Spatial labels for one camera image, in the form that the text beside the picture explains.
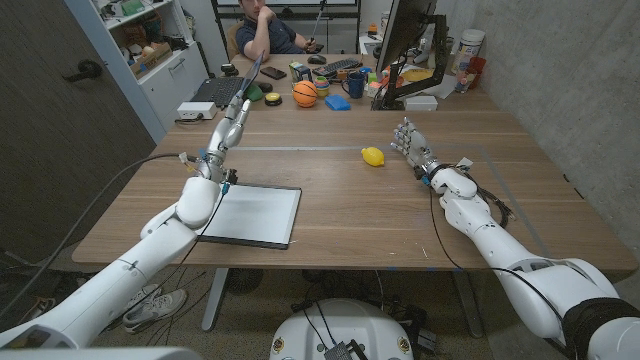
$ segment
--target sneaker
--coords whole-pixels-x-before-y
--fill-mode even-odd
[[[127,306],[125,306],[125,308],[122,309],[122,312],[125,312],[125,311],[129,310],[129,308],[131,308],[138,301],[142,300],[145,296],[149,295],[149,293],[152,293],[152,292],[153,292],[153,294],[150,295],[148,298],[146,298],[145,302],[150,302],[156,296],[160,295],[160,293],[162,292],[162,288],[159,288],[158,284],[146,285],[145,287],[140,289],[140,291],[138,291],[138,293],[134,297],[132,297],[131,300],[129,300],[129,302],[127,303]]]
[[[158,320],[167,318],[180,310],[187,301],[187,292],[183,289],[158,296],[151,302],[143,302],[124,314],[124,330],[130,334],[138,333]]]

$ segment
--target man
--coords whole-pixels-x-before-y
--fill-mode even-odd
[[[264,5],[265,0],[238,0],[244,11],[244,25],[236,33],[240,53],[257,59],[264,51],[263,60],[270,54],[304,54],[313,52],[316,42],[306,40],[280,21],[276,14]]]

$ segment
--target phone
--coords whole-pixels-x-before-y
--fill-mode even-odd
[[[280,71],[272,66],[268,66],[264,69],[260,69],[260,72],[267,75],[268,77],[276,80],[280,80],[283,77],[287,76],[287,73],[284,71]]]

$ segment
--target bottle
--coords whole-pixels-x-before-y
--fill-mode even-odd
[[[471,58],[478,56],[484,35],[484,31],[475,29],[467,29],[462,32],[458,52],[453,60],[453,66],[451,66],[451,71],[454,74],[457,74],[459,70],[466,70]]]
[[[383,11],[380,18],[380,35],[384,36],[384,32],[387,30],[387,23],[389,22],[390,11]]]

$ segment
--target basketball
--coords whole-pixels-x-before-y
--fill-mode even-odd
[[[311,81],[299,81],[293,87],[293,99],[301,107],[312,107],[318,97],[318,89]]]

